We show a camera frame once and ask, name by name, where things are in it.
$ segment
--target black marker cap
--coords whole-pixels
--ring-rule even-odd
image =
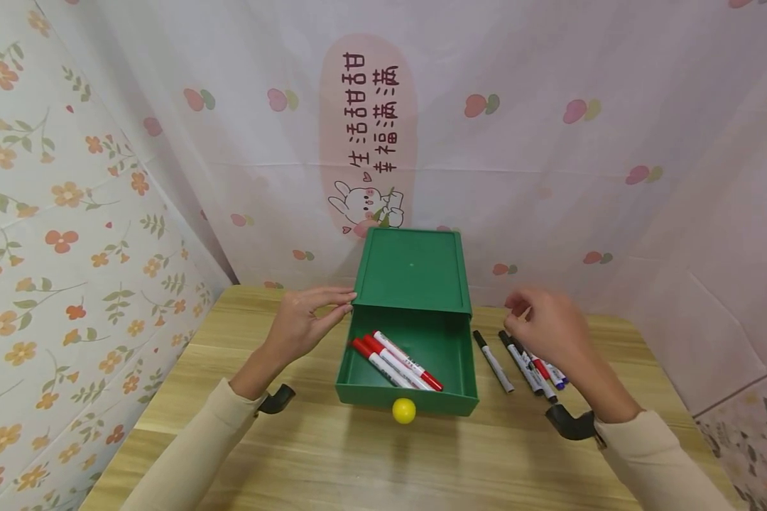
[[[514,343],[514,346],[517,346],[517,351],[519,351],[520,355],[524,354],[526,352],[526,349],[523,348],[523,344],[520,344],[519,340],[517,340],[516,337],[509,337],[512,343]]]
[[[506,330],[497,332],[497,335],[500,336],[500,340],[503,341],[503,344],[506,345],[507,348],[511,346],[511,337],[508,337]]]
[[[486,348],[486,346],[488,346],[488,344],[486,344],[486,339],[484,339],[484,336],[480,335],[479,331],[474,330],[472,335],[474,335],[474,340],[476,341],[477,345],[480,346],[480,348]]]

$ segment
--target black clamp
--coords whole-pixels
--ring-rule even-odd
[[[287,407],[287,404],[295,397],[295,391],[287,385],[281,383],[278,392],[270,394],[261,403],[259,411],[266,414],[275,415]]]
[[[597,436],[597,429],[594,427],[594,410],[589,410],[574,419],[565,407],[557,403],[546,411],[545,416],[560,436],[567,440],[586,440]]]

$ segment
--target rabbit illustration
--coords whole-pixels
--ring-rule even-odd
[[[381,211],[378,221],[388,216],[390,227],[400,227],[403,224],[403,194],[400,192],[382,195],[375,188],[350,188],[343,181],[336,181],[335,189],[339,190],[342,197],[330,197],[328,200],[352,223],[357,225],[365,220],[374,220],[374,215]]]

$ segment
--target black marker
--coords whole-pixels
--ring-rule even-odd
[[[477,341],[477,345],[480,346],[480,351],[482,351],[482,353],[484,353],[486,356],[486,362],[488,362],[488,365],[491,366],[491,370],[494,371],[494,375],[497,377],[497,380],[500,380],[500,384],[503,386],[503,390],[506,391],[506,394],[511,394],[514,392],[514,386],[511,384],[511,382],[508,381],[506,373],[503,372],[503,368],[500,366],[500,363],[497,361],[494,355],[491,354],[491,349],[489,349],[488,344],[486,344],[484,336],[480,335],[480,332],[477,330],[474,330],[472,335],[474,335],[474,340]]]
[[[517,351],[517,346],[514,346],[511,343],[511,338],[508,337],[508,334],[504,330],[501,330],[497,333],[497,335],[500,336],[500,340],[503,341],[503,345],[506,346],[508,353],[511,354],[511,358],[514,359],[514,363],[517,364],[520,372],[523,373],[523,376],[528,382],[528,386],[532,388],[534,395],[544,395],[545,392],[542,389],[542,383],[540,382],[538,374],[528,369],[528,366],[523,362],[523,356],[520,355],[519,351]]]
[[[549,403],[552,405],[556,405],[558,402],[560,402],[557,399],[557,395],[554,393],[554,390],[551,388],[551,386],[548,384],[548,382],[545,381],[545,378],[542,377],[540,374],[540,371],[536,369],[532,362],[532,358],[526,353],[526,349],[523,348],[523,344],[520,344],[519,340],[514,337],[509,337],[511,339],[511,342],[516,346],[517,351],[519,351],[520,356],[522,357],[523,361],[528,364],[528,369],[535,373],[536,376],[540,378],[540,382],[542,383],[542,392],[545,394],[545,398],[548,400]]]

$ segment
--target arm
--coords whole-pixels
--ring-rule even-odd
[[[124,511],[191,511],[204,498],[219,467],[242,440],[276,376],[309,353],[352,310],[352,290],[288,292],[264,344],[231,381],[222,380],[190,423],[159,456],[127,498]],[[323,318],[315,309],[337,305]]]
[[[559,367],[586,398],[603,456],[644,511],[733,510],[668,425],[640,407],[594,350],[586,319],[568,297],[519,290],[506,306],[506,329]]]

